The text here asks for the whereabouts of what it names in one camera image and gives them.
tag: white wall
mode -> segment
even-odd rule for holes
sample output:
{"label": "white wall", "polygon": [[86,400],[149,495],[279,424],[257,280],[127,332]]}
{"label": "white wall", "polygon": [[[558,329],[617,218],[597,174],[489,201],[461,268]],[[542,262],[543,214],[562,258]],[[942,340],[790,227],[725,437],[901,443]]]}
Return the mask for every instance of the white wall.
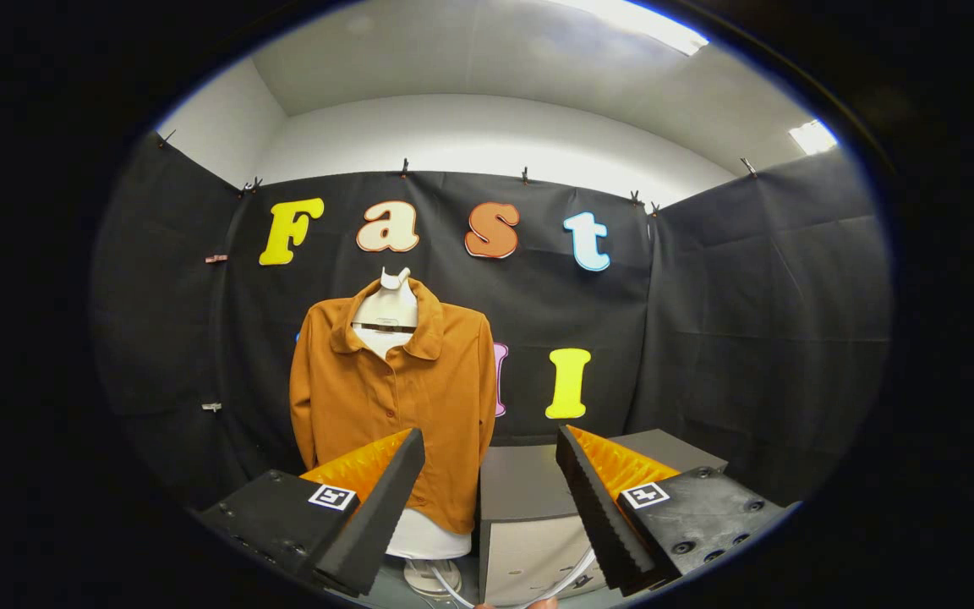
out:
{"label": "white wall", "polygon": [[735,178],[688,149],[590,112],[457,94],[384,97],[294,116],[265,147],[256,172],[264,184],[277,184],[399,170],[405,157],[411,171],[519,177],[527,166],[531,180],[627,198],[636,189],[646,205],[661,207]]}
{"label": "white wall", "polygon": [[262,178],[255,173],[260,153],[286,121],[254,59],[246,58],[202,86],[156,130],[161,136],[174,130],[171,145],[239,188]]}

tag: white mannequin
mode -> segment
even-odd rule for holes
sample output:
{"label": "white mannequin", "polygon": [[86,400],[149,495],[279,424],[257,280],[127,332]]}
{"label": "white mannequin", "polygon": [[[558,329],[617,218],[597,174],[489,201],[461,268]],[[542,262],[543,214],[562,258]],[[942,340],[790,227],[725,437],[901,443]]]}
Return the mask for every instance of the white mannequin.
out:
{"label": "white mannequin", "polygon": [[[386,359],[389,351],[408,343],[419,324],[419,305],[416,294],[408,286],[411,274],[406,267],[401,273],[390,275],[382,267],[381,286],[369,294],[352,317],[352,329],[367,348],[379,358]],[[364,328],[362,324],[397,326],[394,329]],[[405,558],[405,578],[417,590],[430,594],[445,594],[430,572],[428,560],[455,587],[460,586],[460,572],[446,560],[467,555],[472,550],[471,535],[456,535],[438,527],[434,521],[416,509],[405,508],[397,521],[386,554]]]}

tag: orange letter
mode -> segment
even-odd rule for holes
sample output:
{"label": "orange letter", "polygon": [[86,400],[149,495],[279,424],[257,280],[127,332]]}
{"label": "orange letter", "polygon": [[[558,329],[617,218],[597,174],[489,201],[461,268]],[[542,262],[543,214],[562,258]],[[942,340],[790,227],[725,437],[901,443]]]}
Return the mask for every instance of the orange letter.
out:
{"label": "orange letter", "polygon": [[[389,213],[389,218],[380,220]],[[363,214],[368,223],[355,236],[355,242],[367,251],[409,251],[416,247],[416,208],[402,200],[387,200],[371,206]]]}
{"label": "orange letter", "polygon": [[507,203],[480,203],[468,215],[471,232],[464,235],[464,248],[483,258],[506,258],[517,250],[516,227],[521,213]]}
{"label": "orange letter", "polygon": [[[286,265],[291,262],[293,254],[287,249],[287,238],[291,238],[295,245],[302,245],[303,239],[306,239],[306,223],[309,222],[306,216],[317,220],[325,208],[320,198],[275,204],[270,210],[273,213],[270,242],[258,258],[259,265]],[[300,213],[306,213],[306,216],[295,218]]]}

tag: shirt sleeve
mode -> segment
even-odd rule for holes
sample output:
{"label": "shirt sleeve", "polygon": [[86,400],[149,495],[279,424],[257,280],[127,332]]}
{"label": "shirt sleeve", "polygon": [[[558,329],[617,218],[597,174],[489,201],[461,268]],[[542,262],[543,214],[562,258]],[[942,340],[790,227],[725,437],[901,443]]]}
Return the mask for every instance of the shirt sleeve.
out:
{"label": "shirt sleeve", "polygon": [[491,436],[495,433],[495,406],[498,404],[498,378],[495,377],[495,339],[485,316],[479,325],[479,462],[484,462]]}
{"label": "shirt sleeve", "polygon": [[303,319],[291,359],[291,374],[287,379],[287,394],[291,402],[291,429],[298,444],[298,454],[308,469],[315,466],[314,427],[310,424],[310,312]]}

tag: mannequin stand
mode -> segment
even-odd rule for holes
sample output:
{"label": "mannequin stand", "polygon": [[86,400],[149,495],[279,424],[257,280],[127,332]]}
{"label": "mannequin stand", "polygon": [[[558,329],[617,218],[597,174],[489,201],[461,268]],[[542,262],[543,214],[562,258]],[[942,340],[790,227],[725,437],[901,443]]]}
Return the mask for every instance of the mannequin stand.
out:
{"label": "mannequin stand", "polygon": [[405,559],[405,581],[411,589],[423,596],[435,598],[448,598],[449,593],[443,585],[438,583],[434,577],[430,566],[434,566],[446,583],[455,590],[461,590],[461,572],[457,570],[457,565],[452,560],[417,560],[413,558]]}

